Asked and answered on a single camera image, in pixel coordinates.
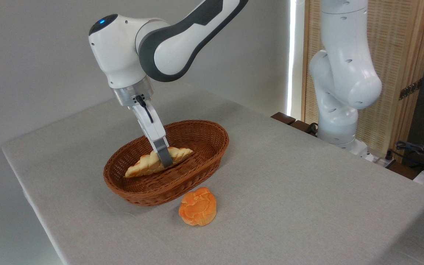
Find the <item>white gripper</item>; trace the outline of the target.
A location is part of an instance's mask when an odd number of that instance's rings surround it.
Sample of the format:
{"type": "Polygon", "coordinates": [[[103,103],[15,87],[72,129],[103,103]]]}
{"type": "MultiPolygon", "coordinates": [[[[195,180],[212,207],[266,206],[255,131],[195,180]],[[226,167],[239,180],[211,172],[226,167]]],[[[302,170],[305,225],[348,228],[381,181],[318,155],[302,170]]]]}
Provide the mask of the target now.
{"type": "Polygon", "coordinates": [[[145,136],[160,159],[164,168],[172,166],[172,157],[168,151],[169,143],[162,122],[150,101],[145,101],[146,107],[140,104],[129,107],[132,110],[145,136]]]}

